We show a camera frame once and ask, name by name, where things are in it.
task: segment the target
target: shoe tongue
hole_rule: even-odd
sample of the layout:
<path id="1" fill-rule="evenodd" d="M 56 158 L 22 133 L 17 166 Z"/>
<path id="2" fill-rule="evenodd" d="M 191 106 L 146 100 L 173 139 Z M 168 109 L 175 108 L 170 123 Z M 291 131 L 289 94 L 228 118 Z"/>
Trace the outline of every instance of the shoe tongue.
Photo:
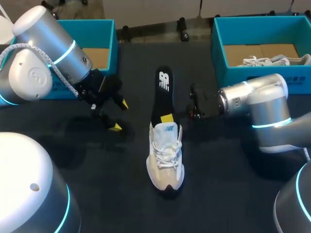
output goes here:
<path id="1" fill-rule="evenodd" d="M 178 126 L 175 122 L 160 123 L 155 126 L 155 145 L 159 149 L 165 145 L 176 143 Z"/>

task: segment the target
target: shoe sole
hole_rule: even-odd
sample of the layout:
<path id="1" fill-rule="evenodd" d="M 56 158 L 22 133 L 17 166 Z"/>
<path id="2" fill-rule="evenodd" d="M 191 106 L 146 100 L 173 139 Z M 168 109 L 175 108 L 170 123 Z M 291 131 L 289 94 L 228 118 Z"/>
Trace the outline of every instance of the shoe sole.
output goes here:
<path id="1" fill-rule="evenodd" d="M 151 182 L 152 182 L 152 184 L 158 189 L 158 190 L 160 190 L 160 191 L 165 191 L 169 186 L 170 187 L 172 187 L 170 184 L 169 185 L 167 185 L 167 187 L 164 189 L 164 190 L 162 190 L 162 189 L 160 189 L 156 184 L 155 184 L 155 182 L 154 182 L 154 180 L 152 179 L 152 176 L 151 176 L 151 171 L 149 170 L 149 156 L 148 156 L 148 158 L 147 158 L 147 160 L 146 160 L 146 166 L 147 166 L 147 171 L 148 171 L 148 175 L 149 175 L 149 177 L 150 177 L 150 180 L 151 180 Z M 181 185 L 182 185 L 182 183 L 184 182 L 184 177 L 185 177 L 185 167 L 184 167 L 184 165 L 182 164 L 182 170 L 181 170 L 181 183 L 180 183 L 180 186 L 177 188 L 177 189 L 173 189 L 173 190 L 175 190 L 175 191 L 177 191 L 180 187 L 181 187 Z"/>
<path id="2" fill-rule="evenodd" d="M 173 121 L 179 125 L 179 120 L 174 116 L 174 74 L 169 67 L 159 67 L 155 72 L 155 100 L 151 114 L 151 124 L 155 127 L 163 123 L 161 117 L 172 114 Z"/>

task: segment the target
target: cardboard box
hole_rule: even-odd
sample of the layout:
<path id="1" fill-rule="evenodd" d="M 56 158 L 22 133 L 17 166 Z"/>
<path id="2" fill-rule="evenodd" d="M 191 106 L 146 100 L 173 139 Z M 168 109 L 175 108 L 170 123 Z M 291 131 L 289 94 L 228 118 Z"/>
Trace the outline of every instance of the cardboard box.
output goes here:
<path id="1" fill-rule="evenodd" d="M 107 69 L 109 49 L 83 48 L 82 50 L 93 62 L 93 69 Z"/>
<path id="2" fill-rule="evenodd" d="M 311 54 L 311 23 L 306 16 L 215 18 L 211 54 L 220 87 L 278 73 L 290 94 L 311 93 L 311 66 L 236 67 L 243 58 Z"/>
<path id="3" fill-rule="evenodd" d="M 299 58 L 293 44 L 269 44 L 269 45 L 225 45 L 225 54 L 230 67 L 242 65 L 243 59 L 255 56 L 259 58 L 273 58 L 280 54 Z"/>
<path id="4" fill-rule="evenodd" d="M 115 74 L 118 60 L 118 40 L 114 20 L 59 20 L 62 27 L 83 48 L 93 62 L 93 69 L 98 69 L 103 75 Z M 53 87 L 44 99 L 76 99 L 71 91 L 52 72 Z"/>

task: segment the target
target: yellow tag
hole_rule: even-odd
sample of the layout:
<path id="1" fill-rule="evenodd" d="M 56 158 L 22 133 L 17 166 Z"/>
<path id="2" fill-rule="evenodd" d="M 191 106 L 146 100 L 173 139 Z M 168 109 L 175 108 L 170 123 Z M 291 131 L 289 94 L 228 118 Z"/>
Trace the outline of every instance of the yellow tag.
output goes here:
<path id="1" fill-rule="evenodd" d="M 113 131 L 120 131 L 122 130 L 122 128 L 116 123 L 115 124 L 115 127 L 112 127 L 112 128 L 109 128 L 110 130 L 113 130 Z"/>
<path id="2" fill-rule="evenodd" d="M 174 122 L 173 115 L 172 114 L 168 114 L 168 115 L 165 115 L 165 116 L 161 116 L 161 121 L 162 121 L 162 123 Z"/>
<path id="3" fill-rule="evenodd" d="M 125 102 L 125 99 L 123 99 L 122 103 L 124 104 L 124 106 L 128 109 L 127 104 Z"/>

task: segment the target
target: shoelace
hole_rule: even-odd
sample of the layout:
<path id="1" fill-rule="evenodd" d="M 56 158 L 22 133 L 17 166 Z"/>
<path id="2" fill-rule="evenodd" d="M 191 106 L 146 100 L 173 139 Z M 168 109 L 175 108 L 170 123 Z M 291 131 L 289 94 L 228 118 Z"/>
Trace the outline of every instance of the shoelace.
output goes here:
<path id="1" fill-rule="evenodd" d="M 271 65 L 271 59 L 270 58 L 259 58 L 257 59 L 255 56 L 251 56 L 252 58 L 246 58 L 243 59 L 243 65 L 240 65 L 240 67 L 262 67 Z"/>
<path id="2" fill-rule="evenodd" d="M 155 156 L 157 158 L 158 167 L 174 167 L 174 169 L 176 170 L 176 167 L 178 165 L 178 155 L 182 146 L 181 141 L 177 140 L 175 144 L 165 145 L 161 149 L 158 149 L 154 142 L 152 143 L 152 145 L 155 148 Z M 173 153 L 165 151 L 165 149 L 169 148 L 173 150 Z"/>

